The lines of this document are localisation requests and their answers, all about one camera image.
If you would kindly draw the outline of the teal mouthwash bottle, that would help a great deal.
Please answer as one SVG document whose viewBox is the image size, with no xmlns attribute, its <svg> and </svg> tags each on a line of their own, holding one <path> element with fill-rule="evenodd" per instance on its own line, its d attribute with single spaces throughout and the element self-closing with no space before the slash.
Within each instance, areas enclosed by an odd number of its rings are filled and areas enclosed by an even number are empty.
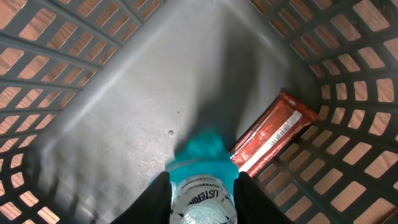
<svg viewBox="0 0 398 224">
<path fill-rule="evenodd" d="M 233 185 L 238 168 L 221 135 L 204 129 L 166 163 L 172 185 L 170 223 L 237 223 Z"/>
</svg>

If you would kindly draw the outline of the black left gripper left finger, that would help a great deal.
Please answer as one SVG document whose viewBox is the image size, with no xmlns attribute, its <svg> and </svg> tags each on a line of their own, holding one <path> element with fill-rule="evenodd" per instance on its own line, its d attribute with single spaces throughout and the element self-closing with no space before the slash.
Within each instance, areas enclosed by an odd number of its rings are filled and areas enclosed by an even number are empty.
<svg viewBox="0 0 398 224">
<path fill-rule="evenodd" d="M 169 224 L 171 201 L 170 176 L 163 171 L 111 224 Z"/>
</svg>

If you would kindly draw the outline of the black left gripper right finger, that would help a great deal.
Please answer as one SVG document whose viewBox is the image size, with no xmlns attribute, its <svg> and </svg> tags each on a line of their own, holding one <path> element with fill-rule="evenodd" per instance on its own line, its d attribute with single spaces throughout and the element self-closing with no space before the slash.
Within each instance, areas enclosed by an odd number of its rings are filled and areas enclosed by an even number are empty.
<svg viewBox="0 0 398 224">
<path fill-rule="evenodd" d="M 234 181 L 238 224 L 293 224 L 246 172 Z"/>
</svg>

